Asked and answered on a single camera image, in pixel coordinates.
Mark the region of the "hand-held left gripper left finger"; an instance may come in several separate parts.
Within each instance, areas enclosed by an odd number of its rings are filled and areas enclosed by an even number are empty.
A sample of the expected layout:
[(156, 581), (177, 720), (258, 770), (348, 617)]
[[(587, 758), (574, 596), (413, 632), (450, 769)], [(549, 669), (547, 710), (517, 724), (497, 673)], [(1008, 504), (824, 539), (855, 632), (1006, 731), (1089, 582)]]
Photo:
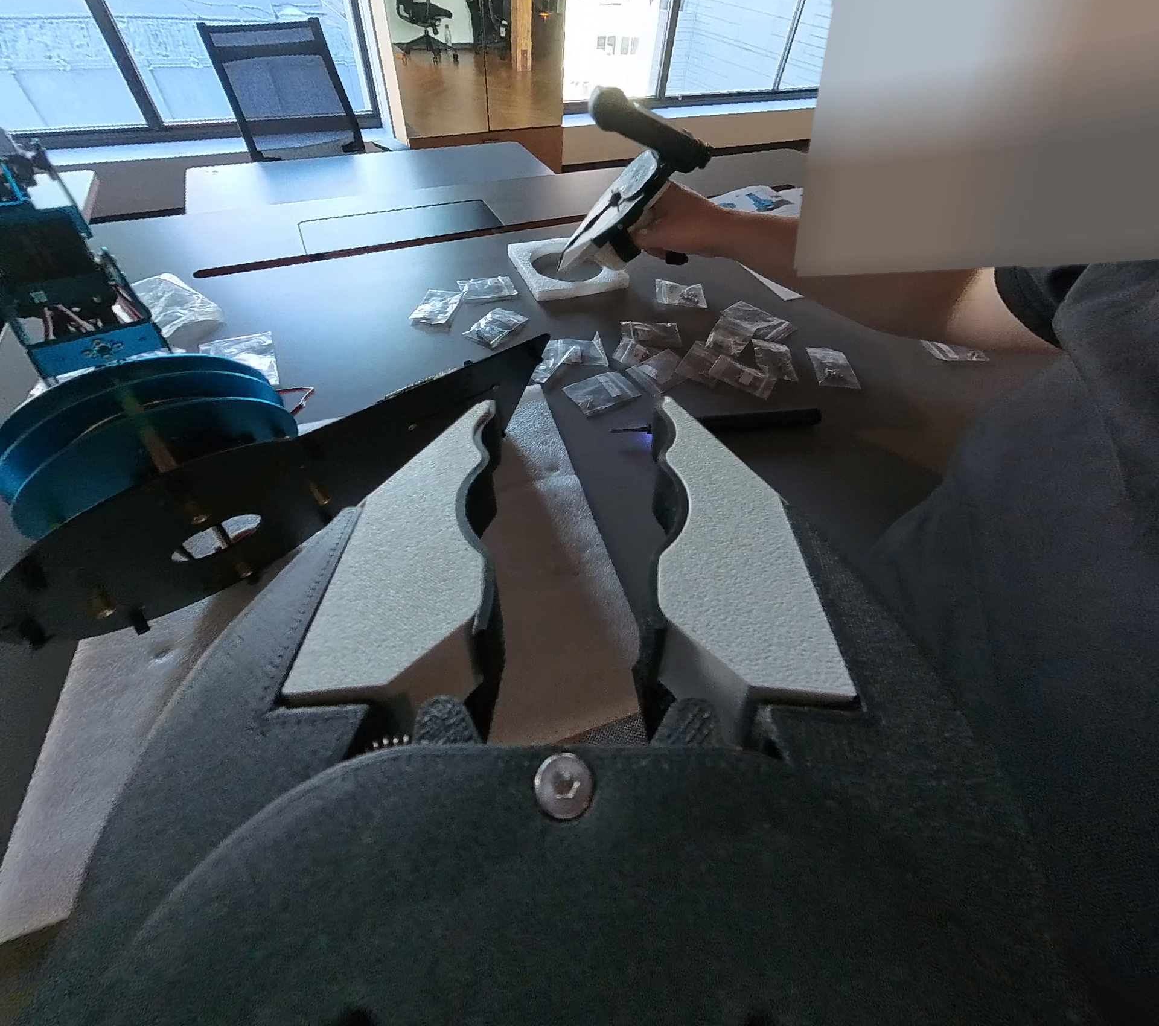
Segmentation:
[(415, 719), (447, 696), (491, 718), (505, 652), (482, 534), (497, 511), (501, 438), (497, 402), (482, 400), (363, 501), (284, 700)]

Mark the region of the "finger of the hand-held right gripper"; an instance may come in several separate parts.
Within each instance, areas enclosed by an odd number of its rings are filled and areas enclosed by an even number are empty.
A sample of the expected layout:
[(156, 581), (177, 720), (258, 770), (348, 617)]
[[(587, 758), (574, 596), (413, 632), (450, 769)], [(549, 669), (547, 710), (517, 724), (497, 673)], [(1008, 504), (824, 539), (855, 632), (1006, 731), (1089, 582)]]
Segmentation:
[(656, 170), (625, 168), (586, 213), (563, 248), (563, 270), (591, 259), (591, 250), (627, 238), (656, 192)]
[(557, 259), (557, 274), (610, 249), (625, 264), (640, 254), (630, 228), (642, 220), (656, 197), (656, 151), (646, 150), (618, 175), (568, 240)]

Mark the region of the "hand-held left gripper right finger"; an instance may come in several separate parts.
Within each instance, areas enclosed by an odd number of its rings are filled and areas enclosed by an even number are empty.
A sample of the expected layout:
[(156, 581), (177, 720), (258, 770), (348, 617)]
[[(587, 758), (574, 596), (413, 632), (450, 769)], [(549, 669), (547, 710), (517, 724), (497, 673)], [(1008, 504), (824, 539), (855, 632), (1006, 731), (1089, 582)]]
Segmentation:
[(843, 710), (858, 691), (782, 499), (694, 416), (659, 400), (648, 566), (635, 681), (715, 710)]

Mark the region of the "white foam block with hole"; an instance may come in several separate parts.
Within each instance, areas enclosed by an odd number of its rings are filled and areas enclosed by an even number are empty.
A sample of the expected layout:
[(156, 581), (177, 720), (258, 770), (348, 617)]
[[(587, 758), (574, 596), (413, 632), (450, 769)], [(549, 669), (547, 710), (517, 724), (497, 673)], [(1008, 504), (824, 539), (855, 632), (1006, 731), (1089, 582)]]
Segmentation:
[(613, 254), (602, 260), (586, 260), (566, 272), (559, 270), (557, 263), (568, 241), (568, 238), (557, 237), (508, 245), (508, 259), (535, 301), (573, 301), (615, 293), (630, 285), (627, 267)]

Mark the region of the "black electric screwdriver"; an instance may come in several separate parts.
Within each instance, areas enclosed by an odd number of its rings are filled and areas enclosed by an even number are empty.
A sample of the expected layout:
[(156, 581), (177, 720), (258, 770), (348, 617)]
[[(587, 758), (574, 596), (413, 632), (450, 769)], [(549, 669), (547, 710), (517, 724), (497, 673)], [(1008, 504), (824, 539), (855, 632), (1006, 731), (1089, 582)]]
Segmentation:
[(714, 434), (772, 432), (777, 429), (819, 425), (819, 409), (761, 410), (699, 416), (700, 425)]

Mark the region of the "blue toy robot arm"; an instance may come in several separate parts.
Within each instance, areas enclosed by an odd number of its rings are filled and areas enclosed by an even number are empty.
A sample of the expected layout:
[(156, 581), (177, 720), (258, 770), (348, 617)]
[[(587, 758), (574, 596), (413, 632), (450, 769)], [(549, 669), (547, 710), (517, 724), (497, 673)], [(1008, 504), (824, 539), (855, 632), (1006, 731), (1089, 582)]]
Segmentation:
[(544, 358), (526, 339), (302, 432), (267, 374), (175, 352), (38, 144), (2, 132), (2, 323), (45, 388), (2, 420), (29, 545), (3, 642), (42, 648), (255, 581), (480, 407), (495, 444)]

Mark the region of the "person's right forearm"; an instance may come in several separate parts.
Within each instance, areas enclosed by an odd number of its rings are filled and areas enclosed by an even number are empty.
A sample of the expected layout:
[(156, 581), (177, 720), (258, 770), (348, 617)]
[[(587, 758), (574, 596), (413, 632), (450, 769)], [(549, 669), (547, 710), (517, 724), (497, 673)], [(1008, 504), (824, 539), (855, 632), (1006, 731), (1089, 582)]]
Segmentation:
[(714, 208), (704, 237), (717, 255), (790, 285), (873, 330), (984, 351), (1051, 352), (1013, 316), (992, 269), (806, 276), (795, 264), (799, 219)]

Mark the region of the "dark grey desk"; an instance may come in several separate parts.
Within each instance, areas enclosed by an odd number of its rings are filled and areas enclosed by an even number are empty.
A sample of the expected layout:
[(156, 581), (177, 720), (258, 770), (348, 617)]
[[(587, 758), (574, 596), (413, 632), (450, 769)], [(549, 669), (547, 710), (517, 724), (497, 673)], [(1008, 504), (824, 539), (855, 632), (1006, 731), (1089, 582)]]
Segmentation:
[[(322, 174), (306, 177), (300, 192), (309, 201), (267, 203), (267, 182), (282, 173), (304, 172), (306, 162), (286, 166), (227, 165), (223, 177), (238, 182), (242, 174), (262, 181), (245, 208), (195, 211), (150, 220), (99, 224), (94, 234), (107, 245), (130, 278), (174, 272), (223, 307), (227, 322), (223, 337), (270, 332), (280, 378), (289, 386), (313, 386), (302, 413), (307, 424), (338, 419), (364, 409), (429, 376), (461, 366), (462, 361), (488, 356), (462, 337), (473, 320), (464, 305), (455, 312), (453, 332), (413, 325), (409, 312), (427, 288), (451, 288), (455, 279), (510, 272), (508, 243), (548, 237), (569, 237), (615, 173), (613, 167), (592, 172), (539, 174), (529, 179), (500, 179), (513, 172), (516, 157), (529, 157), (519, 145), (473, 145), (461, 150), (392, 153), (433, 158), (433, 176), (445, 185), (423, 185), (402, 192), (402, 182), (389, 194), (334, 196), (325, 194)], [(715, 196), (746, 185), (800, 187), (806, 182), (806, 154), (793, 148), (717, 157), (688, 185)], [(511, 234), (462, 237), (407, 249), (342, 253), (335, 259), (293, 261), (304, 250), (301, 226), (326, 221), (322, 231), (350, 230), (334, 218), (389, 212), (407, 214), (387, 223), (388, 238), (403, 231), (444, 228), (442, 221), (418, 221), (418, 210), (458, 201), (482, 201), (500, 221), (552, 221)], [(404, 230), (403, 221), (410, 225)], [(796, 327), (790, 336), (796, 384), (779, 384), (761, 403), (727, 385), (716, 390), (683, 381), (671, 392), (694, 414), (738, 413), (817, 407), (821, 424), (811, 430), (777, 430), (724, 435), (723, 441), (750, 468), (812, 524), (850, 561), (866, 561), (877, 538), (901, 515), (932, 492), (948, 467), (965, 428), (1018, 385), (1037, 374), (1050, 355), (987, 352), (985, 362), (947, 363), (920, 342), (868, 330), (831, 313), (808, 298), (780, 298), (753, 272), (729, 261), (691, 259), (688, 265), (665, 267), (641, 255), (630, 263), (630, 286), (614, 294), (582, 297), (540, 305), (529, 297), (513, 310), (529, 314), (529, 332), (554, 339), (586, 339), (602, 333), (612, 352), (620, 337), (620, 320), (664, 320), (653, 307), (657, 278), (704, 283), (708, 310), (675, 310), (668, 320), (680, 326), (683, 345), (701, 339), (717, 311), (732, 301), (748, 301)], [(487, 310), (475, 307), (476, 310)], [(819, 386), (806, 347), (844, 352), (860, 390)], [(649, 563), (662, 541), (651, 512), (655, 465), (646, 435), (615, 432), (613, 427), (644, 424), (650, 419), (648, 396), (586, 419), (575, 403), (557, 395), (563, 377), (544, 395), (566, 443), (573, 470), (582, 485), (602, 540), (615, 567), (630, 611), (646, 611)], [(591, 657), (580, 640), (542, 642), (532, 625), (510, 623), (523, 604), (518, 567), (513, 575), (500, 566), (502, 603), (509, 648), (508, 672), (500, 689), (500, 706), (491, 738), (500, 744), (544, 744), (570, 738), (627, 715), (630, 679), (627, 655), (622, 671), (611, 671), (611, 640)], [(2, 643), (2, 858), (16, 827), (29, 783), (39, 788), (36, 763), (50, 732), (61, 687), (73, 661), (75, 643), (52, 642), (39, 654), (27, 646)]]
[(547, 165), (513, 141), (195, 166), (185, 173), (184, 210), (201, 214), (551, 174)]

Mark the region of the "person's right hand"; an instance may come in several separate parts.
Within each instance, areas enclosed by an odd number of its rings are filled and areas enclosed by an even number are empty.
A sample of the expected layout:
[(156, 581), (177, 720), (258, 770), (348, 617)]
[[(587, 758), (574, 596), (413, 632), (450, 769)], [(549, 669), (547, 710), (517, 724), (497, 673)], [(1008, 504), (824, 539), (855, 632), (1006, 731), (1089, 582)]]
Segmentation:
[(698, 192), (669, 182), (630, 227), (630, 239), (642, 252), (663, 260), (729, 254), (732, 212), (717, 208)]

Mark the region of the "printed instruction sheet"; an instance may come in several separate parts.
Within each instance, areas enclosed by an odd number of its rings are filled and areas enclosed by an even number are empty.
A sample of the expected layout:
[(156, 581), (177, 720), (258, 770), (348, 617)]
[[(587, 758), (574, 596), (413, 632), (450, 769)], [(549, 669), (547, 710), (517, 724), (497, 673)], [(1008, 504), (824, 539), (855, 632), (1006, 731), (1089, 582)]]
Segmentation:
[(746, 185), (712, 197), (720, 208), (751, 214), (774, 214), (797, 217), (803, 196), (802, 187), (786, 187), (781, 190), (768, 185)]

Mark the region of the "grey foam sheet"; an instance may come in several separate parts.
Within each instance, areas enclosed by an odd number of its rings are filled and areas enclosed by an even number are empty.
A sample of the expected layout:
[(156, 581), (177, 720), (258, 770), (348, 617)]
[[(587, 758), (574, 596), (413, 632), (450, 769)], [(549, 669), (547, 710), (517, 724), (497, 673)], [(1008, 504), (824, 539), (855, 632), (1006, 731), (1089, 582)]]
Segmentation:
[[(547, 396), (531, 385), (494, 473), (484, 530), (505, 671), (493, 744), (580, 738), (637, 710), (639, 632)], [(147, 733), (197, 660), (264, 585), (236, 584), (156, 620), (80, 642), (41, 740), (6, 852), (1, 940), (65, 919)]]

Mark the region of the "scattered small parts bags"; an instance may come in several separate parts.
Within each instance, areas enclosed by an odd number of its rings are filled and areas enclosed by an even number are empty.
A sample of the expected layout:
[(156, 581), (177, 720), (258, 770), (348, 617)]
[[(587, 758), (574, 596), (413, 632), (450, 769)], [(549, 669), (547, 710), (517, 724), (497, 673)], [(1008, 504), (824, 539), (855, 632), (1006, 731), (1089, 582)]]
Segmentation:
[[(460, 281), (455, 290), (429, 290), (409, 321), (415, 326), (450, 327), (462, 303), (516, 299), (513, 283), (506, 276)], [(656, 281), (655, 303), (666, 310), (707, 310), (704, 286)], [(529, 316), (513, 310), (486, 310), (467, 327), (465, 337), (486, 349), (500, 349), (524, 332)], [(750, 396), (765, 400), (780, 383), (797, 383), (799, 373), (788, 345), (796, 327), (787, 319), (746, 301), (726, 307), (706, 339), (684, 345), (678, 323), (620, 323), (621, 339), (608, 355), (602, 337), (551, 339), (531, 376), (535, 385), (557, 379), (564, 368), (607, 368), (600, 374), (567, 384), (563, 393), (585, 416), (612, 410), (640, 396), (662, 396), (681, 381), (706, 386), (723, 383)], [(985, 352), (950, 343), (920, 340), (919, 344), (935, 361), (982, 363)], [(837, 390), (861, 390), (848, 355), (833, 348), (810, 347), (806, 357), (815, 380)]]

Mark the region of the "flat clear plastic bag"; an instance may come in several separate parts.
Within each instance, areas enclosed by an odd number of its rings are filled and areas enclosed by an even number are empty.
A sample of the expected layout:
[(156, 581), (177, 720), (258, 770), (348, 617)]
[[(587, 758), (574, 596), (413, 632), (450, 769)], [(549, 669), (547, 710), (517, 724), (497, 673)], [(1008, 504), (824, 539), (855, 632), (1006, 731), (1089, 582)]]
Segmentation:
[(241, 363), (241, 365), (247, 368), (253, 368), (260, 374), (263, 374), (275, 390), (278, 390), (280, 386), (276, 348), (271, 332), (242, 334), (242, 336), (202, 342), (198, 345), (198, 352), (213, 355), (226, 361)]

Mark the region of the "black mesh office chair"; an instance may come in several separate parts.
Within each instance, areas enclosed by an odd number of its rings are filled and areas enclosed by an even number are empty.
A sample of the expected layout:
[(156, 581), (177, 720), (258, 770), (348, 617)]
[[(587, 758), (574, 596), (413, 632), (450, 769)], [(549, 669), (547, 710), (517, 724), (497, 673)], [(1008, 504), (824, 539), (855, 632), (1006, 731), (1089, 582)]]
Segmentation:
[(196, 27), (253, 162), (373, 150), (319, 19)]

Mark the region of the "crumpled clear plastic bag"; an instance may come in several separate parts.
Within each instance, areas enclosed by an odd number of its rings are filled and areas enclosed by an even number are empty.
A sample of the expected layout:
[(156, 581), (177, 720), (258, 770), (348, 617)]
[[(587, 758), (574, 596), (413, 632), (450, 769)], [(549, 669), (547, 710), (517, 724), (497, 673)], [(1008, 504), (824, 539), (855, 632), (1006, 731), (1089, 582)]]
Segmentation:
[(173, 274), (162, 272), (132, 282), (132, 289), (172, 345), (188, 348), (199, 343), (225, 322), (224, 311), (217, 303)]

